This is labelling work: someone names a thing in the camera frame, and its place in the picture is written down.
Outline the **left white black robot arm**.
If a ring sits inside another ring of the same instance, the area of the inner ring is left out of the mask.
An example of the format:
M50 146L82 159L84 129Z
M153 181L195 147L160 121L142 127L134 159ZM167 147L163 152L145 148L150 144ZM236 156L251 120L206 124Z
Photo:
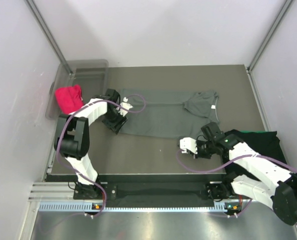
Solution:
M127 97L114 89L108 89L105 95L89 100L80 109L59 116L54 148L61 157L69 162L77 176L74 199L96 199L102 192L99 175L94 169L90 157L90 125L103 118L102 123L115 134L127 122L126 117L133 106Z

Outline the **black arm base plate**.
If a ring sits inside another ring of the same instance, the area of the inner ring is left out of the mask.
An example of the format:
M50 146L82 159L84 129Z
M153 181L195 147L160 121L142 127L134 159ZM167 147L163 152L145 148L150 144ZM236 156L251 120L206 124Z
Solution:
M75 181L73 199L106 200L108 206L199 206L242 200L224 174L101 174L96 185Z

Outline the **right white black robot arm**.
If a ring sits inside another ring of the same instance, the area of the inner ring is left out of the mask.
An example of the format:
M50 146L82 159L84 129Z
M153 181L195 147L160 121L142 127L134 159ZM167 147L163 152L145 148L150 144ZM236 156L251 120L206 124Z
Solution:
M259 154L234 134L225 135L215 122L201 128L205 140L195 141L196 157L227 157L225 166L236 164L254 178L231 172L220 186L220 198L242 195L268 208L285 224L297 224L297 169Z

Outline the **grey t shirt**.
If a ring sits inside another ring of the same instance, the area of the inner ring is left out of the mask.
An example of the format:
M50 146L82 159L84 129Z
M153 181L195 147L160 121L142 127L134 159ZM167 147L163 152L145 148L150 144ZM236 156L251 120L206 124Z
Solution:
M197 138L201 128L218 123L219 95L214 90L171 91L124 88L120 91L133 106L121 134L179 139Z

